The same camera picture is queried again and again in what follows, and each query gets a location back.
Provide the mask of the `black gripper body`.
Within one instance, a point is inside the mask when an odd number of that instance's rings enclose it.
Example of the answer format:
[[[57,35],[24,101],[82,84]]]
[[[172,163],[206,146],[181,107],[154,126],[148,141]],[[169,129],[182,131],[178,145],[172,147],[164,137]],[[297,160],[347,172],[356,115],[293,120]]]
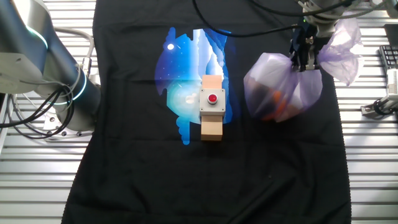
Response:
[[[313,45],[315,50],[321,50],[335,32],[335,23],[312,25],[301,22],[299,26],[293,33],[290,52],[299,52],[310,45]]]

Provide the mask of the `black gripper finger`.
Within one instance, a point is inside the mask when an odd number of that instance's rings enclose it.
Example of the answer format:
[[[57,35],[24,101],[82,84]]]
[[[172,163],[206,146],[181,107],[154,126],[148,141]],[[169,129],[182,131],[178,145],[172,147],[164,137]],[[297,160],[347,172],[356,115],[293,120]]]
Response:
[[[303,72],[305,70],[304,62],[304,51],[301,47],[290,46],[290,60],[292,62],[292,68],[297,72]]]
[[[317,52],[315,50],[315,41],[313,36],[305,38],[304,47],[305,71],[319,70],[320,66],[317,62]]]

